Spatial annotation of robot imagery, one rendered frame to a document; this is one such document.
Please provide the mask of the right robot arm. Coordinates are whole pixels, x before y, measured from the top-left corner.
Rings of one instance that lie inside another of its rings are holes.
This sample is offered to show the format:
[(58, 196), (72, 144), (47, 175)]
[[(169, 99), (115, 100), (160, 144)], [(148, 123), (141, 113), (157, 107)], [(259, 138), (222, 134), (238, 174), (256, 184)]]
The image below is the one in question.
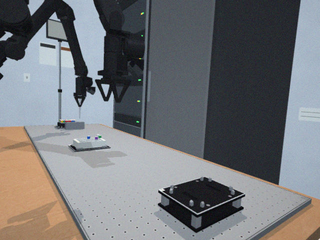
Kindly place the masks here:
[[(128, 71), (134, 77), (139, 77), (144, 70), (144, 37), (122, 30), (125, 16), (116, 0), (93, 2), (106, 31), (104, 53), (121, 53), (117, 54), (117, 70)], [(5, 32), (27, 38), (33, 31), (34, 21), (28, 5), (29, 0), (0, 0), (0, 38)]]

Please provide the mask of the white grid rack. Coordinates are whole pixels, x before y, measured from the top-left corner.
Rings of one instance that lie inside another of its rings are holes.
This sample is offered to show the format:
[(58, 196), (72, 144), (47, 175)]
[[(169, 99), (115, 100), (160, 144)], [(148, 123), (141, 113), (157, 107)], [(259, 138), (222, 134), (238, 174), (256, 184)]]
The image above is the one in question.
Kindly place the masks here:
[(90, 138), (90, 140), (88, 140), (87, 138), (79, 138), (73, 139), (73, 145), (76, 148), (83, 149), (100, 148), (102, 146), (106, 146), (106, 140), (98, 139), (98, 141), (95, 141), (95, 137)]

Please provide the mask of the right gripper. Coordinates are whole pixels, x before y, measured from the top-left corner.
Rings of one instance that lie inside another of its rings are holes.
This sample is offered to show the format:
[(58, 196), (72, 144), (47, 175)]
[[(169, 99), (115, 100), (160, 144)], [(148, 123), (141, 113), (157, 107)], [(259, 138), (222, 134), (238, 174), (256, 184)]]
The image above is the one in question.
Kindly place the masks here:
[[(109, 101), (111, 93), (113, 92), (115, 102), (120, 103), (126, 90), (128, 89), (129, 85), (132, 82), (131, 79), (126, 79), (125, 77), (125, 76), (128, 76), (129, 71), (117, 69), (118, 54), (122, 55), (119, 52), (104, 53), (103, 70), (97, 71), (97, 75), (103, 76), (103, 77), (101, 79), (95, 79), (95, 82), (105, 102)], [(116, 83), (124, 84), (119, 97), (117, 94)], [(102, 84), (109, 85), (107, 96), (105, 96), (105, 93), (102, 88)]]

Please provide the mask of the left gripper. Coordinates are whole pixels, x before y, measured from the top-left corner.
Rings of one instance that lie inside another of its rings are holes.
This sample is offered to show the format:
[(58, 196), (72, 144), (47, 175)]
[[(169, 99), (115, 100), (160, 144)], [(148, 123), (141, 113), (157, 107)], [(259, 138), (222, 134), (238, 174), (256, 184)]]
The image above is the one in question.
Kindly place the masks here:
[[(75, 92), (73, 93), (73, 96), (77, 102), (78, 107), (82, 106), (85, 98), (87, 97), (87, 93), (81, 93), (81, 86), (84, 86), (84, 85), (75, 85)], [(81, 103), (79, 103), (78, 99), (81, 99)]]

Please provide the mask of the black rack of coloured-cap vials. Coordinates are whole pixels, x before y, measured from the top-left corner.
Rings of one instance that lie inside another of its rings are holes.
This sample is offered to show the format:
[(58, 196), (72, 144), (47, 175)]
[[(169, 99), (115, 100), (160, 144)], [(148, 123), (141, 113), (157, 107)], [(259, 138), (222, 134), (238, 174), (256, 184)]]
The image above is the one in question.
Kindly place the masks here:
[(59, 128), (64, 128), (65, 127), (65, 124), (64, 123), (60, 123), (60, 122), (57, 122), (57, 125), (59, 126)]

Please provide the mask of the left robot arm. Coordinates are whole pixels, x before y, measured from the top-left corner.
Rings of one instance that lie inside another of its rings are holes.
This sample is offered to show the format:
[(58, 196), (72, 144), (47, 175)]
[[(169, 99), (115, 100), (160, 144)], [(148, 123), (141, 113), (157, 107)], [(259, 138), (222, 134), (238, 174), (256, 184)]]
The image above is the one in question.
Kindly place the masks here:
[(57, 19), (60, 19), (60, 22), (62, 23), (72, 54), (75, 75), (78, 76), (75, 78), (75, 84), (84, 85), (81, 86), (81, 93), (88, 92), (91, 95), (94, 95), (96, 87), (92, 86), (93, 78), (87, 76), (88, 68), (82, 56), (73, 22), (76, 20), (74, 11), (63, 0), (44, 0), (42, 5), (31, 16), (34, 22), (34, 28), (33, 31), (27, 35), (27, 38), (13, 34), (7, 40), (0, 41), (0, 68), (7, 58), (15, 59), (16, 61), (23, 59), (28, 43), (54, 12), (56, 13)]

